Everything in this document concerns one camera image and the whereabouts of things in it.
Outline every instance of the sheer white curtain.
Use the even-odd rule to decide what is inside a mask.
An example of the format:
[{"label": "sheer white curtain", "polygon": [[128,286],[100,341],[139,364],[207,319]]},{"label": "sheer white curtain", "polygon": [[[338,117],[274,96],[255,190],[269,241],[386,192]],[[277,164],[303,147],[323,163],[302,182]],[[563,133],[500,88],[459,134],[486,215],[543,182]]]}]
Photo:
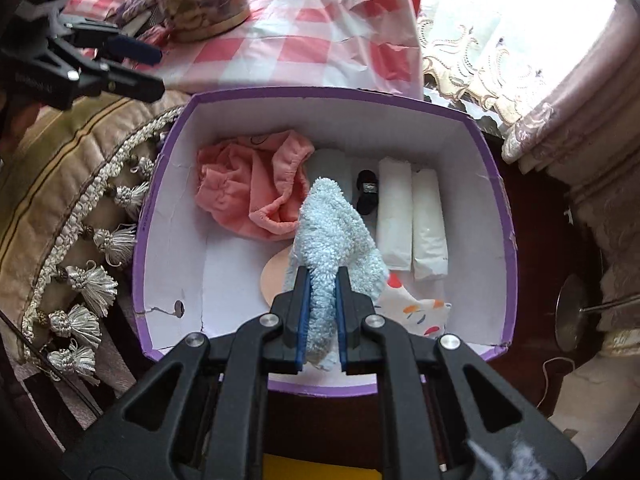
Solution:
[{"label": "sheer white curtain", "polygon": [[506,124],[527,114],[587,53],[614,0],[422,0],[425,74]]}]

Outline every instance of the wooden table surface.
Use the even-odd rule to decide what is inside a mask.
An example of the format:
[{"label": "wooden table surface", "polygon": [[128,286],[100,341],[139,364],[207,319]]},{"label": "wooden table surface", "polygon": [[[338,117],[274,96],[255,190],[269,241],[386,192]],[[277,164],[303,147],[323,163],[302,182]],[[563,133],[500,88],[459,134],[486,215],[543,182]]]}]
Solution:
[{"label": "wooden table surface", "polygon": [[[593,327],[572,354],[562,354],[554,338],[556,298],[572,272],[590,278],[597,296],[597,252],[592,242],[564,215],[566,187],[546,174],[522,175],[500,158],[491,146],[511,203],[518,245],[518,315],[509,351],[491,362],[530,402],[543,396],[544,361],[559,355],[577,365],[599,348]],[[571,371],[567,362],[549,363],[549,393],[541,410],[553,412],[561,377]],[[264,439],[265,452],[308,460],[370,469],[381,467],[378,397],[319,399],[269,393]]]}]

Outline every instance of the plastic tablecloth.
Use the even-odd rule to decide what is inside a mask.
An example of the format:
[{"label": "plastic tablecloth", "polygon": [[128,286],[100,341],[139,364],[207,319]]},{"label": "plastic tablecloth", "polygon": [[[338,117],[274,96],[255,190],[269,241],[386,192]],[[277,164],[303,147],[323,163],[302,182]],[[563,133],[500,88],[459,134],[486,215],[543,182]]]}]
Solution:
[{"label": "plastic tablecloth", "polygon": [[[104,19],[124,0],[71,0]],[[420,0],[250,0],[251,17],[219,37],[169,42],[149,70],[186,92],[255,86],[364,88],[422,99]]]}]

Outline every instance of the triangular cutout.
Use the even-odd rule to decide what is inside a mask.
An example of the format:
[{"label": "triangular cutout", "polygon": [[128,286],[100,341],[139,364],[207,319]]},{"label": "triangular cutout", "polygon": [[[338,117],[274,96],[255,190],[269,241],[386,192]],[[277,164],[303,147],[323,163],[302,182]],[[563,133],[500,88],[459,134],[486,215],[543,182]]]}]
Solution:
[{"label": "triangular cutout", "polygon": [[502,428],[522,420],[519,410],[476,368],[466,365],[463,370],[478,406],[482,423],[489,433],[497,433]]},{"label": "triangular cutout", "polygon": [[149,431],[159,430],[181,372],[180,364],[165,371],[125,410],[125,420]]}]

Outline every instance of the metal bolt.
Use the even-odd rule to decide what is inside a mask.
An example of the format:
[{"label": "metal bolt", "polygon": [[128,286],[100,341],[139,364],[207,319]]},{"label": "metal bolt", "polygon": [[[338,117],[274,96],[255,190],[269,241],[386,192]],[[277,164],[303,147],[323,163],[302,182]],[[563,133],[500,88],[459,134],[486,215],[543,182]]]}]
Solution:
[{"label": "metal bolt", "polygon": [[440,345],[447,350],[455,350],[460,347],[460,338],[453,334],[445,334],[440,338]]},{"label": "metal bolt", "polygon": [[264,314],[260,316],[260,324],[267,328],[276,326],[280,322],[280,318],[275,314]]},{"label": "metal bolt", "polygon": [[191,332],[186,338],[184,338],[184,342],[193,348],[202,346],[204,344],[204,341],[205,337],[201,332]]},{"label": "metal bolt", "polygon": [[385,325],[385,318],[379,316],[378,314],[369,314],[364,319],[364,322],[371,328],[380,328],[381,326]]}]

